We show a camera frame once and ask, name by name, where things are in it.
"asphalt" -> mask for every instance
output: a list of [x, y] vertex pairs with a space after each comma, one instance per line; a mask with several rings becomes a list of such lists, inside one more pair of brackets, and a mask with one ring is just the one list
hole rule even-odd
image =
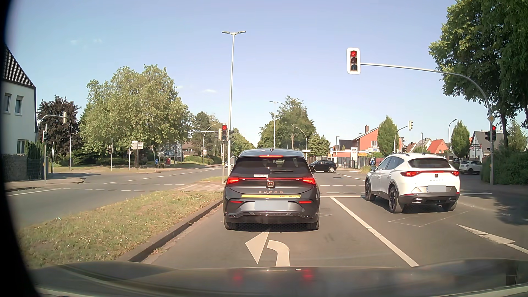
[[81, 178], [84, 182], [53, 184], [6, 193], [16, 228], [96, 209], [146, 193], [174, 189], [208, 177], [221, 176], [222, 170], [220, 167], [213, 167], [161, 173], [100, 172], [55, 175]]
[[144, 262], [214, 268], [409, 267], [478, 257], [528, 261], [528, 193], [482, 191], [478, 176], [462, 176], [465, 194], [454, 211], [429, 205], [392, 214], [386, 200], [369, 202], [361, 196], [364, 174], [337, 171], [315, 177], [323, 196], [319, 230], [299, 225], [225, 230], [217, 209]]

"yellow stripe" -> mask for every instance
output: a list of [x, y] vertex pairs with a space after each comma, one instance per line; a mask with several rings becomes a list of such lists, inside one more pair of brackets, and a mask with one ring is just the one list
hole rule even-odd
[[240, 198], [300, 198], [300, 195], [242, 195]]

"bush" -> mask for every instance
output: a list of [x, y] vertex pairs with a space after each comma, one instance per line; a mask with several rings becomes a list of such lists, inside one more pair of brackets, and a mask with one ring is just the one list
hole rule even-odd
[[[490, 158], [482, 163], [480, 179], [489, 182]], [[493, 155], [493, 181], [496, 184], [528, 184], [528, 151], [511, 152], [507, 149]]]

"black car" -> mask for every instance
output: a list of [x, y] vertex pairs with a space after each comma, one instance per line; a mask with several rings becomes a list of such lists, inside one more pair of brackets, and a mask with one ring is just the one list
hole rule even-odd
[[315, 168], [315, 171], [324, 172], [334, 172], [337, 169], [335, 162], [330, 160], [315, 161], [310, 164], [310, 167]]
[[307, 224], [319, 228], [319, 187], [301, 151], [243, 151], [223, 194], [224, 225]]

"car wheel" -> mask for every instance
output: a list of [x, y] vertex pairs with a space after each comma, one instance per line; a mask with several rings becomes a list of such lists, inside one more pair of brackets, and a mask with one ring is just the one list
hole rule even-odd
[[308, 230], [319, 230], [319, 220], [317, 220], [315, 223], [307, 223], [306, 228]]
[[398, 197], [399, 195], [396, 187], [391, 186], [389, 189], [389, 210], [393, 214], [400, 214], [403, 211]]
[[450, 203], [444, 203], [444, 204], [442, 204], [442, 209], [444, 211], [452, 211], [453, 209], [455, 209], [457, 207], [457, 202], [458, 201], [450, 202]]
[[238, 223], [234, 223], [234, 222], [226, 222], [226, 221], [225, 221], [225, 218], [224, 218], [224, 227], [225, 227], [227, 230], [236, 230], [237, 227], [238, 227]]
[[366, 201], [374, 201], [376, 200], [376, 195], [372, 194], [372, 190], [370, 188], [370, 181], [365, 181], [365, 200]]

